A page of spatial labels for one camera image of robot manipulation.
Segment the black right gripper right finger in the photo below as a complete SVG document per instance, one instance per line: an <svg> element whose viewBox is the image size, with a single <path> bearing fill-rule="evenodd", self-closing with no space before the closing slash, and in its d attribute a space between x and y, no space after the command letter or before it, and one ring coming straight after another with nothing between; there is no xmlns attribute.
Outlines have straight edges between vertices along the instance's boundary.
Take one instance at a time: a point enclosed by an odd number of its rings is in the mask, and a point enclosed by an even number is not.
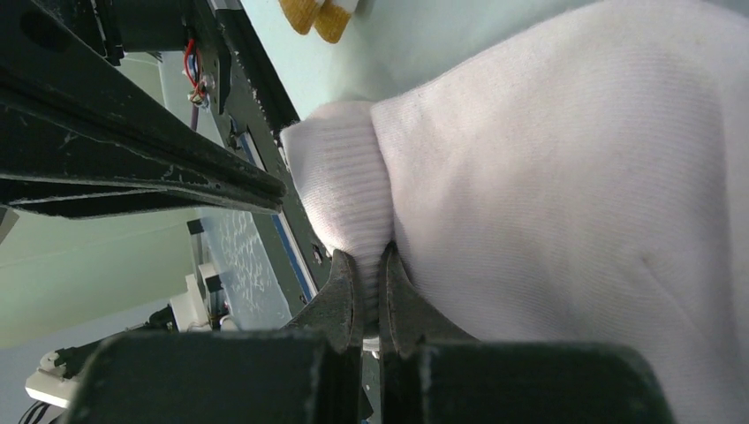
<svg viewBox="0 0 749 424"><path fill-rule="evenodd" d="M379 270L385 423L671 423L647 361L617 344L481 342L420 296L395 245Z"/></svg>

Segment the white sock with black stripes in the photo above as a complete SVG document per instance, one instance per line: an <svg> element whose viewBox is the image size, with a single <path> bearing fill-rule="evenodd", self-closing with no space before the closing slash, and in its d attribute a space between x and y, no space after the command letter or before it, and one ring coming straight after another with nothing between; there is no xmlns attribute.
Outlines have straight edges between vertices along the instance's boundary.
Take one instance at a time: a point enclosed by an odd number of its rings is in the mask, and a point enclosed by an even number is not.
<svg viewBox="0 0 749 424"><path fill-rule="evenodd" d="M472 336L628 345L679 422L747 422L746 16L600 1L281 141L317 237L356 261L366 338L395 242Z"/></svg>

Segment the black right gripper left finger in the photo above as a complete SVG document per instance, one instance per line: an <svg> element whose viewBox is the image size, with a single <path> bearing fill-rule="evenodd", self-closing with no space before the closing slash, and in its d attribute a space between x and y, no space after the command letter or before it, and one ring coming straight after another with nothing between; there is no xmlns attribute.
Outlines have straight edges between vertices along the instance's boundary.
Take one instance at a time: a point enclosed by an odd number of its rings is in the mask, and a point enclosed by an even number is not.
<svg viewBox="0 0 749 424"><path fill-rule="evenodd" d="M85 365L67 423L359 423L364 329L354 259L275 330L104 340Z"/></svg>

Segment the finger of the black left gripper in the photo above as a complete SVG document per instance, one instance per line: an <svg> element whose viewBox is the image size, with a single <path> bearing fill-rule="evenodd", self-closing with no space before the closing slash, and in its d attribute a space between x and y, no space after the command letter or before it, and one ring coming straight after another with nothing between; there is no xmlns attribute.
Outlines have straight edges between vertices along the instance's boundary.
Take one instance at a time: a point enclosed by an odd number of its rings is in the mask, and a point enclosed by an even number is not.
<svg viewBox="0 0 749 424"><path fill-rule="evenodd" d="M189 193L161 192L110 185L76 185L1 180L1 205L24 212L68 219L89 219L173 210L224 208L277 213L282 204L254 196L248 200L205 198Z"/></svg>
<svg viewBox="0 0 749 424"><path fill-rule="evenodd" d="M1 177L190 202L279 202L286 193L192 131L36 1L1 4Z"/></svg>

